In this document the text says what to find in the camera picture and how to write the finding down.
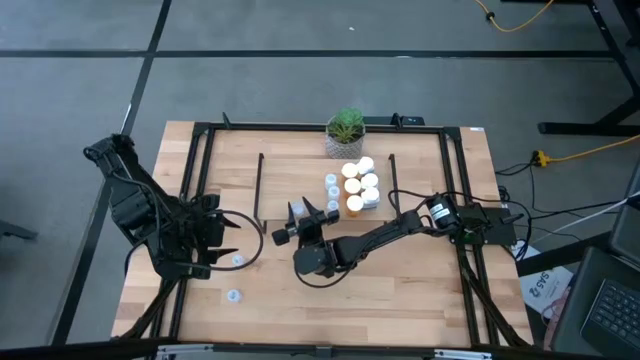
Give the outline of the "dark grey laptop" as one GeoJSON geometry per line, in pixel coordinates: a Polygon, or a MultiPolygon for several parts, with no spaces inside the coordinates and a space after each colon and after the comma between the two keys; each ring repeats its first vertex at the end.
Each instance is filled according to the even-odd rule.
{"type": "Polygon", "coordinates": [[[640,360],[640,160],[603,246],[589,247],[550,348],[558,352],[640,360]]]}

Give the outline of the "wooden shelf with black legs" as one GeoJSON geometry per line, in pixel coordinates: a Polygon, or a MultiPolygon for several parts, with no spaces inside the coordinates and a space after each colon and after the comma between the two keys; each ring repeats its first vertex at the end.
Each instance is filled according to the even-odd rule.
{"type": "MultiPolygon", "coordinates": [[[[393,158],[371,157],[375,162],[375,173],[379,178],[380,203],[376,208],[364,209],[355,217],[362,221],[390,221],[396,217],[387,193],[394,188],[397,179],[393,158]]],[[[270,221],[284,222],[288,218],[288,203],[302,202],[306,197],[311,204],[326,210],[328,198],[325,188],[327,174],[337,176],[340,188],[339,211],[346,216],[346,200],[344,179],[341,168],[345,163],[353,163],[346,159],[330,158],[259,158],[259,171],[256,178],[254,201],[254,218],[261,224],[270,221]]]]}

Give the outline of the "silver metal plate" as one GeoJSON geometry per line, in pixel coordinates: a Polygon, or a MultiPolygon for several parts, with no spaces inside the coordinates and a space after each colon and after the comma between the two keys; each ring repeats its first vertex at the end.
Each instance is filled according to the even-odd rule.
{"type": "Polygon", "coordinates": [[[493,360],[491,353],[454,349],[435,349],[433,358],[439,360],[493,360]]]}
{"type": "Polygon", "coordinates": [[[159,360],[175,360],[178,355],[212,352],[213,344],[171,344],[161,345],[155,353],[159,360]]]}

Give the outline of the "succulent in patterned grey pot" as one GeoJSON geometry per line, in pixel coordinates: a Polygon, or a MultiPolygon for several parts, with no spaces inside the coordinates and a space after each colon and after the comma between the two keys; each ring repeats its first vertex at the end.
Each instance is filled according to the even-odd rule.
{"type": "Polygon", "coordinates": [[[332,116],[325,130],[325,149],[333,159],[356,159],[361,156],[366,126],[357,108],[343,108],[332,116]]]}

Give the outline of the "white printed paper sheet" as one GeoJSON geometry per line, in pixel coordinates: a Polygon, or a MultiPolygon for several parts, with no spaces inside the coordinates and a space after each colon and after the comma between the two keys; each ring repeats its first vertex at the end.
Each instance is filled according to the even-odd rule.
{"type": "Polygon", "coordinates": [[[525,304],[550,319],[554,313],[553,304],[563,296],[572,278],[573,273],[564,267],[520,277],[525,304]]]}

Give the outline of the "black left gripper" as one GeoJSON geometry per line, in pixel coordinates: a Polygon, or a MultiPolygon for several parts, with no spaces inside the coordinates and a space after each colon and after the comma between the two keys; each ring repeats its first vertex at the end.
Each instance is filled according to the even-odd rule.
{"type": "Polygon", "coordinates": [[[241,228],[224,215],[208,215],[208,212],[218,208],[219,203],[220,196],[217,194],[202,195],[188,203],[190,218],[194,222],[192,228],[198,265],[215,265],[219,258],[237,251],[237,248],[219,248],[222,245],[224,226],[241,228]]]}

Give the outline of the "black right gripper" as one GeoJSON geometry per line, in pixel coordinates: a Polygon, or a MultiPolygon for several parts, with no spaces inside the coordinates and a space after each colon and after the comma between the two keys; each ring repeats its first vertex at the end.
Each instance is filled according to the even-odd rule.
{"type": "Polygon", "coordinates": [[[288,203],[288,218],[285,226],[272,232],[272,238],[276,246],[287,244],[294,236],[298,237],[299,248],[323,242],[322,227],[338,222],[340,218],[338,210],[325,213],[323,210],[314,207],[306,197],[302,197],[302,201],[309,216],[296,220],[292,204],[288,203]]]}

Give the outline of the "black furniture foot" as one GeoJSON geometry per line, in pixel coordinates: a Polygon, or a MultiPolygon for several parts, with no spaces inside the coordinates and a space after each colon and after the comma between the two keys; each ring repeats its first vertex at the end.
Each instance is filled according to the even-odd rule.
{"type": "Polygon", "coordinates": [[[5,236],[14,236],[24,240],[33,240],[37,235],[37,232],[0,220],[0,238],[5,236]]]}

